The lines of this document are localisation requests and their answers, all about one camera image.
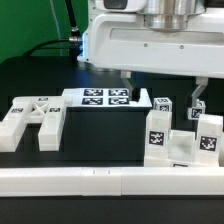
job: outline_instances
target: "cable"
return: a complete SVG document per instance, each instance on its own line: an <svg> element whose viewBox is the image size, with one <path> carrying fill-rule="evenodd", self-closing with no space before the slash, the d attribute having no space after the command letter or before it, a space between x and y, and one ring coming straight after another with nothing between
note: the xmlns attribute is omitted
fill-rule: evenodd
<svg viewBox="0 0 224 224"><path fill-rule="evenodd" d="M58 35L58 39L61 39L61 31L60 31L60 27L58 24L58 19L57 19L57 15L55 12L55 7L54 7L54 0L50 0L50 5L51 5L51 11L52 11L52 15L54 18L54 22L55 22L55 26L56 26L56 30L57 30L57 35Z"/></svg>
<svg viewBox="0 0 224 224"><path fill-rule="evenodd" d="M40 50L65 50L65 49L70 49L70 47L41 47L41 48L37 48L35 49L32 53L34 53L35 51L40 51Z"/></svg>
<svg viewBox="0 0 224 224"><path fill-rule="evenodd" d="M46 45L50 45L50 44L56 44L56 43L63 43L63 42L69 42L69 39L60 39L60 40L51 40L51 41L46 41L44 43L38 44L35 47L33 47L32 49L30 49L29 51L25 52L23 54L23 56L28 57L30 56L34 51L41 49L41 47L44 47Z"/></svg>
<svg viewBox="0 0 224 224"><path fill-rule="evenodd" d="M79 29L78 29L77 24L76 24L74 10L73 10L71 0L65 0L65 5L66 5L66 8L67 8L68 18L69 18L70 25L71 25L71 34L72 34L72 36L74 36L76 33L78 33L80 35Z"/></svg>

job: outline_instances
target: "white plastic piece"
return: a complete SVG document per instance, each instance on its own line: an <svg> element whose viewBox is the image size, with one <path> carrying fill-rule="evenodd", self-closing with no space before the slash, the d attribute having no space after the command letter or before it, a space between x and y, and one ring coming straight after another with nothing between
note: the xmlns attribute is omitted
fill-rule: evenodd
<svg viewBox="0 0 224 224"><path fill-rule="evenodd" d="M84 168L82 171L82 194L85 196L120 196L120 168Z"/></svg>
<svg viewBox="0 0 224 224"><path fill-rule="evenodd" d="M197 135L222 136L223 117L201 114Z"/></svg>
<svg viewBox="0 0 224 224"><path fill-rule="evenodd" d="M224 168L122 168L122 195L223 195Z"/></svg>
<svg viewBox="0 0 224 224"><path fill-rule="evenodd" d="M104 6L104 0L95 0L96 7L99 10L106 10L112 12L138 12L141 11L147 3L147 0L128 0L127 7L123 10L116 10L116 9L106 9Z"/></svg>
<svg viewBox="0 0 224 224"><path fill-rule="evenodd" d="M0 196L87 195L91 187L94 194L90 193L95 196L102 195L101 191L105 195L224 195L221 167L98 168L95 176L85 173L85 169L0 169ZM104 179L105 170L112 169L117 170L116 174L105 175Z"/></svg>
<svg viewBox="0 0 224 224"><path fill-rule="evenodd" d="M58 151L65 120L65 99L51 101L38 133L40 151Z"/></svg>
<svg viewBox="0 0 224 224"><path fill-rule="evenodd" d="M172 112L151 110L146 119L148 129L168 131L171 128Z"/></svg>
<svg viewBox="0 0 224 224"><path fill-rule="evenodd" d="M205 114L206 105L204 101L197 101L197 106L188 108L188 120L198 120L201 114Z"/></svg>
<svg viewBox="0 0 224 224"><path fill-rule="evenodd" d="M156 158L145 156L144 157L144 167L170 167L171 161L169 159L164 158Z"/></svg>
<svg viewBox="0 0 224 224"><path fill-rule="evenodd" d="M172 101L168 97L154 98L153 109L172 112Z"/></svg>
<svg viewBox="0 0 224 224"><path fill-rule="evenodd" d="M15 152L25 131L25 116L30 113L30 101L15 103L0 123L0 152Z"/></svg>

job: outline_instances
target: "white block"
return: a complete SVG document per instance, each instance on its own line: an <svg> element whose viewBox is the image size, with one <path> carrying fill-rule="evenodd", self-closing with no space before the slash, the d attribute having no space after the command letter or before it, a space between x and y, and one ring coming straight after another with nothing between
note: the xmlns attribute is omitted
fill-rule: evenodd
<svg viewBox="0 0 224 224"><path fill-rule="evenodd" d="M223 117L201 114L198 122L198 135L221 136L223 131Z"/></svg>
<svg viewBox="0 0 224 224"><path fill-rule="evenodd" d="M168 142L169 159L192 162L194 160L195 143L194 132L172 130Z"/></svg>
<svg viewBox="0 0 224 224"><path fill-rule="evenodd" d="M170 167L169 159L160 159L152 157L144 157L144 167Z"/></svg>
<svg viewBox="0 0 224 224"><path fill-rule="evenodd" d="M168 97L154 98L154 110L172 111L172 101Z"/></svg>
<svg viewBox="0 0 224 224"><path fill-rule="evenodd" d="M1 169L0 196L82 195L82 168Z"/></svg>
<svg viewBox="0 0 224 224"><path fill-rule="evenodd" d="M0 123L0 152L15 152L26 129L25 116L30 113L32 104L14 103L3 122Z"/></svg>
<svg viewBox="0 0 224 224"><path fill-rule="evenodd" d="M223 195L224 168L122 168L122 195Z"/></svg>
<svg viewBox="0 0 224 224"><path fill-rule="evenodd" d="M58 151L65 120L65 100L50 103L38 133L40 151Z"/></svg>
<svg viewBox="0 0 224 224"><path fill-rule="evenodd" d="M168 131L171 128L172 112L151 110L146 121L147 129Z"/></svg>
<svg viewBox="0 0 224 224"><path fill-rule="evenodd" d="M120 168L83 168L82 194L120 196Z"/></svg>

